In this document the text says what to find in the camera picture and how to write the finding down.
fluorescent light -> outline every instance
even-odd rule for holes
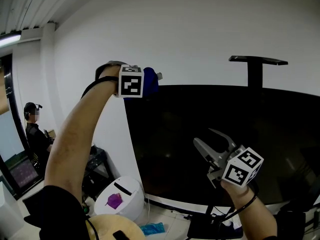
[[[21,37],[20,34],[14,35],[14,36],[10,36],[10,37],[7,37],[5,39],[1,39],[1,36],[0,36],[0,47],[9,45],[9,44],[14,43],[14,42],[17,42],[17,41],[20,40],[20,37]]]

black display panel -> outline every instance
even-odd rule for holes
[[[245,86],[164,85],[155,96],[125,100],[146,193],[198,205],[230,206],[214,189],[198,137],[218,152],[228,146],[208,128],[229,135],[264,158],[255,180],[260,199],[275,204],[304,195],[319,175],[320,97]]]

forearm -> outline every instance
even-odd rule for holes
[[[239,194],[234,189],[226,188],[234,207],[240,209],[254,196],[248,187],[244,193]],[[277,222],[266,206],[256,198],[252,204],[239,213],[244,233],[248,240],[262,240],[267,237],[277,236]]]
[[[94,131],[115,89],[115,82],[101,82],[89,90],[71,111],[52,146],[45,171],[45,186],[63,188],[81,201],[82,181]]]

beige round object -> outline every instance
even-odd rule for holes
[[[112,240],[115,239],[113,233],[122,231],[130,240],[144,240],[146,239],[144,233],[133,221],[126,217],[116,214],[100,214],[91,217],[90,222],[95,227],[98,233],[99,240]],[[96,235],[94,229],[86,221],[86,228],[89,232],[90,240],[95,240]]]

ceiling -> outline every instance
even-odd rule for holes
[[[90,0],[0,0],[0,34],[63,23]]]

